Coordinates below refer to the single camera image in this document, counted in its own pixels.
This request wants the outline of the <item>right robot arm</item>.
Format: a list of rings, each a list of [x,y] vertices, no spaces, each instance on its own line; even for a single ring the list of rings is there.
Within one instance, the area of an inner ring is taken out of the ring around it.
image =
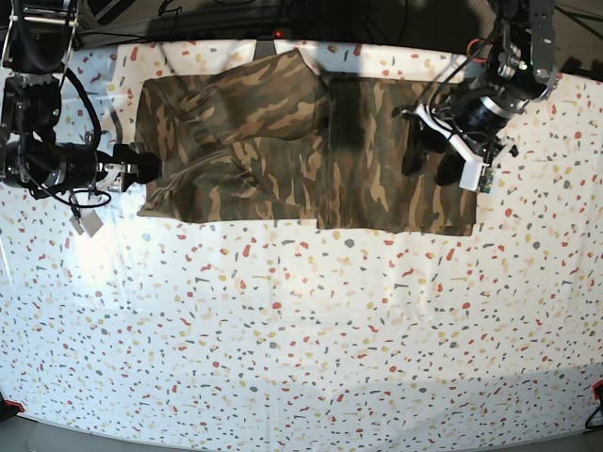
[[[36,200],[69,207],[76,232],[95,235],[103,225],[95,211],[112,200],[108,188],[124,193],[154,181],[160,160],[123,144],[111,154],[99,151],[101,123],[68,66],[79,6],[77,1],[7,1],[1,6],[7,18],[1,66],[10,72],[1,103],[1,181]],[[57,142],[65,82],[90,117],[91,135],[82,144]]]

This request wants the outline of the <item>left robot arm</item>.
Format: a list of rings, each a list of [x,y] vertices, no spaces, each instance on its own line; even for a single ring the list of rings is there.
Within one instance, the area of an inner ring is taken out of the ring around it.
[[[406,176],[421,173],[429,153],[438,153],[438,186],[490,193],[502,161],[518,155],[517,146],[499,133],[557,86],[554,2],[492,1],[489,6],[495,14],[491,32],[469,49],[454,74],[486,50],[480,71],[458,85],[448,75],[427,99],[393,112],[410,123],[402,161]]]

